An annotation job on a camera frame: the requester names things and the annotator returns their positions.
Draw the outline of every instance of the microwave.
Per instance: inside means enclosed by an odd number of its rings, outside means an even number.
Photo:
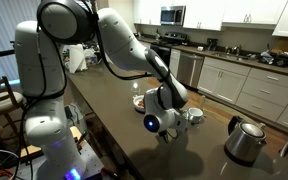
[[[182,26],[184,15],[185,6],[163,6],[161,7],[161,24]]]

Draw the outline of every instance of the bottle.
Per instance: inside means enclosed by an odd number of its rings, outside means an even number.
[[[161,35],[160,35],[160,33],[158,32],[158,29],[156,29],[155,39],[156,39],[157,41],[159,41],[160,38],[161,38]]]

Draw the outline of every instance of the dishwasher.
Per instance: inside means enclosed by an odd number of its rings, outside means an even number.
[[[204,56],[181,52],[177,80],[187,86],[197,88]]]

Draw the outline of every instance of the kitchen counter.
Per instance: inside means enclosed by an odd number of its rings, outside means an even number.
[[[119,75],[126,72],[112,68]],[[144,114],[134,110],[131,87],[139,84],[141,92],[154,88],[150,78],[122,81],[104,64],[68,74],[76,88],[112,136],[131,167],[143,179],[286,179],[288,161],[262,149],[253,167],[231,161],[224,153],[227,126],[206,114],[203,123],[189,127],[168,144],[156,138],[143,125]]]
[[[147,42],[147,43],[152,43],[152,42],[156,42],[156,40],[154,39],[150,39],[150,38],[141,38],[138,39],[139,41],[143,41],[143,42]],[[223,61],[227,61],[227,62],[232,62],[232,63],[236,63],[236,64],[241,64],[241,65],[245,65],[245,66],[249,66],[249,67],[254,67],[254,68],[258,68],[258,69],[263,69],[263,70],[267,70],[267,71],[271,71],[271,72],[275,72],[275,73],[280,73],[280,74],[284,74],[288,76],[288,67],[283,68],[283,67],[277,67],[277,66],[272,66],[272,65],[267,65],[267,64],[263,64],[263,63],[259,63],[257,59],[254,60],[230,60],[224,57],[219,57],[216,55],[213,55],[215,53],[218,53],[217,51],[197,51],[196,47],[192,47],[192,46],[173,46],[173,49],[177,49],[177,50],[181,50],[184,52],[189,52],[189,53],[195,53],[197,55],[203,55],[203,56],[207,56],[207,57],[212,57],[212,58],[216,58],[216,59],[220,59]]]

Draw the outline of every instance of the drawer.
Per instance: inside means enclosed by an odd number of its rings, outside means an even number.
[[[172,49],[171,50],[171,57],[179,58],[180,55],[181,55],[181,51],[180,50],[176,50],[176,49]]]
[[[238,97],[236,105],[274,122],[284,110],[282,106],[251,96],[244,92],[242,92]]]
[[[288,88],[288,76],[252,68],[250,77]]]
[[[283,86],[248,77],[242,91],[283,107],[288,104],[288,88]]]
[[[247,67],[247,66],[242,66],[242,65],[234,64],[234,63],[230,63],[230,62],[225,62],[225,61],[217,60],[217,59],[210,58],[210,57],[205,57],[204,64],[209,65],[209,66],[213,66],[213,67],[216,67],[219,69],[227,70],[230,72],[234,72],[237,74],[241,74],[244,76],[247,76],[251,70],[251,68]]]

